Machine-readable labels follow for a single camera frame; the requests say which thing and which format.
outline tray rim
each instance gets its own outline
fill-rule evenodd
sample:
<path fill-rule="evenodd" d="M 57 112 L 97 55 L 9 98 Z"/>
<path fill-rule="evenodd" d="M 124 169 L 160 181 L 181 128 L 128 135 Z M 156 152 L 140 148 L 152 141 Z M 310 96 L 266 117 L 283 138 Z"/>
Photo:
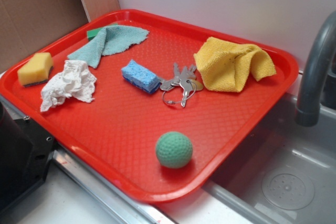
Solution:
<path fill-rule="evenodd" d="M 299 67 L 297 62 L 295 61 L 294 57 L 281 50 L 278 48 L 274 48 L 271 46 L 267 46 L 255 41 L 247 40 L 247 39 L 242 39 L 239 37 L 231 36 L 225 33 L 220 33 L 217 31 L 213 31 L 210 29 L 198 27 L 195 25 L 187 24 L 184 22 L 180 22 L 177 20 L 165 18 L 162 16 L 158 16 L 155 14 L 143 12 L 140 10 L 136 9 L 123 9 L 123 10 L 118 10 L 118 11 L 113 11 L 109 12 L 85 25 L 82 27 L 76 29 L 75 31 L 63 36 L 62 38 L 56 40 L 55 42 L 51 43 L 50 45 L 42 48 L 41 50 L 37 52 L 51 52 L 52 55 L 55 55 L 59 52 L 55 51 L 55 48 L 60 48 L 62 45 L 75 43 L 76 40 L 82 40 L 83 37 L 86 37 L 86 31 L 89 29 L 95 29 L 98 27 L 101 27 L 102 23 L 106 25 L 106 20 L 109 20 L 111 18 L 122 18 L 122 20 L 132 20 L 135 16 L 141 16 L 145 18 L 145 22 L 150 22 L 153 19 L 156 21 L 160 22 L 160 24 L 164 25 L 163 28 L 169 29 L 169 31 L 172 32 L 178 32 L 181 34 L 181 30 L 183 31 L 182 35 L 183 36 L 191 36 L 195 39 L 195 34 L 197 32 L 197 39 L 203 40 L 204 42 L 206 39 L 211 36 L 217 37 L 219 39 L 224 38 L 227 41 L 232 41 L 238 44 L 255 44 L 259 46 L 262 49 L 265 49 L 269 52 L 274 52 L 280 56 L 282 56 L 284 59 L 286 59 L 288 68 L 283 69 L 283 71 L 286 72 L 286 79 L 284 82 L 278 87 L 276 92 L 274 92 L 269 98 L 265 101 L 264 103 L 264 112 L 263 113 L 255 113 L 252 115 L 252 117 L 246 122 L 246 124 L 252 125 L 252 128 L 267 114 L 267 112 L 276 104 L 276 102 L 286 93 L 287 89 L 291 86 L 292 83 L 296 80 L 298 73 L 299 73 Z M 55 138 L 61 138 L 65 137 L 67 133 L 64 132 L 59 132 L 54 126 L 50 125 L 48 121 L 41 115 L 39 111 L 34 110 L 33 108 L 27 106 L 25 102 L 18 97 L 16 97 L 14 94 L 12 94 L 6 85 L 5 81 L 10 78 L 12 74 L 16 74 L 16 69 L 21 67 L 23 64 L 25 64 L 34 54 L 28 56 L 27 58 L 21 60 L 17 64 L 13 65 L 11 68 L 9 68 L 3 76 L 0 78 L 0 94 L 2 94 L 8 101 L 10 101 L 13 105 L 18 107 L 22 112 L 25 114 L 29 115 L 31 118 L 33 118 L 35 121 L 37 121 L 41 126 L 44 128 L 48 129 L 48 131 L 51 131 L 51 134 L 55 136 Z M 242 132 L 239 130 L 233 138 L 239 138 L 241 141 L 243 141 L 244 137 L 246 136 L 245 132 Z M 168 192 L 166 194 L 155 194 L 155 193 L 150 193 L 147 191 L 141 190 L 138 186 L 136 186 L 134 183 L 132 183 L 129 180 L 124 180 L 121 174 L 119 174 L 117 171 L 115 171 L 113 168 L 110 166 L 107 166 L 106 164 L 100 162 L 96 157 L 93 155 L 90 155 L 86 153 L 84 150 L 78 150 L 78 149 L 73 149 L 72 147 L 66 147 L 66 149 L 70 150 L 73 152 L 76 156 L 78 156 L 82 161 L 86 160 L 85 163 L 96 169 L 102 176 L 104 176 L 108 181 L 113 183 L 114 185 L 118 186 L 122 191 L 126 191 L 128 194 L 130 194 L 131 197 L 145 201 L 148 203 L 159 203 L 159 202 L 167 202 L 167 201 L 172 201 L 177 198 L 186 196 L 190 194 L 191 192 L 197 190 L 198 188 L 201 187 L 201 185 L 210 177 L 210 175 L 213 173 L 213 171 L 225 160 L 225 158 L 232 152 L 234 151 L 234 148 L 241 142 L 239 141 L 238 143 L 234 144 L 233 148 L 228 152 L 226 150 L 220 150 L 218 154 L 213 157 L 213 159 L 210 161 L 212 166 L 207 165 L 204 169 L 201 170 L 199 174 L 197 174 L 194 179 L 187 184 L 187 186 L 182 187 L 178 190 L 174 190 L 171 192 Z M 111 173 L 111 170 L 113 171 L 113 179 L 111 179 L 111 176 L 106 176 L 105 174 Z"/>

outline blue sponge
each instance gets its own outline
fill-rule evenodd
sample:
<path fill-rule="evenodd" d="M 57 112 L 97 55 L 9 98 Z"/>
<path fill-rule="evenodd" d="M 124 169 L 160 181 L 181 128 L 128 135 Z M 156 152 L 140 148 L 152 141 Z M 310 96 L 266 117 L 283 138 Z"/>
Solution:
<path fill-rule="evenodd" d="M 122 76 L 131 84 L 152 94 L 160 86 L 160 80 L 150 70 L 131 60 L 126 67 L 121 69 Z"/>

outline keys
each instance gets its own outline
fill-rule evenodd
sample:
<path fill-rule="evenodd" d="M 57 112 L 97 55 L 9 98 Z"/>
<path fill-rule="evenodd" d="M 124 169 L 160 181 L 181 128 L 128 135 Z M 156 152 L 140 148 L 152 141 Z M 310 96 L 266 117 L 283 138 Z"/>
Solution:
<path fill-rule="evenodd" d="M 196 91 L 202 90 L 203 85 L 196 81 L 196 75 L 194 74 L 196 70 L 195 65 L 191 65 L 189 68 L 186 66 L 183 68 L 182 72 L 179 70 L 177 63 L 174 63 L 174 78 L 171 80 L 164 80 L 160 78 L 161 85 L 160 89 L 164 92 L 171 91 L 175 87 L 180 86 L 183 89 L 183 97 L 180 101 L 181 106 L 184 108 L 186 106 L 187 100 L 193 96 Z M 165 101 L 162 95 L 162 100 L 168 104 L 176 104 L 178 102 L 174 101 Z"/>

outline white tissue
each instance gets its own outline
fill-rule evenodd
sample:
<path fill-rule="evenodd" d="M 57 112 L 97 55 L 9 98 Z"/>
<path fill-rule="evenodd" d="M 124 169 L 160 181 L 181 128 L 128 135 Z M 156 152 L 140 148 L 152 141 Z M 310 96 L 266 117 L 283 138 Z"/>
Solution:
<path fill-rule="evenodd" d="M 62 105 L 65 99 L 70 97 L 83 102 L 93 101 L 96 80 L 85 61 L 66 60 L 63 72 L 52 77 L 41 90 L 41 112 Z"/>

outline white wall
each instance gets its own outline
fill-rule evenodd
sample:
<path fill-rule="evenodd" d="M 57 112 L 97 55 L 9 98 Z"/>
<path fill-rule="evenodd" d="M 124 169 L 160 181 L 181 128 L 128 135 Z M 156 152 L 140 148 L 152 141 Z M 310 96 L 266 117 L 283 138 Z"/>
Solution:
<path fill-rule="evenodd" d="M 305 66 L 336 0 L 119 0 L 134 8 L 277 47 Z"/>

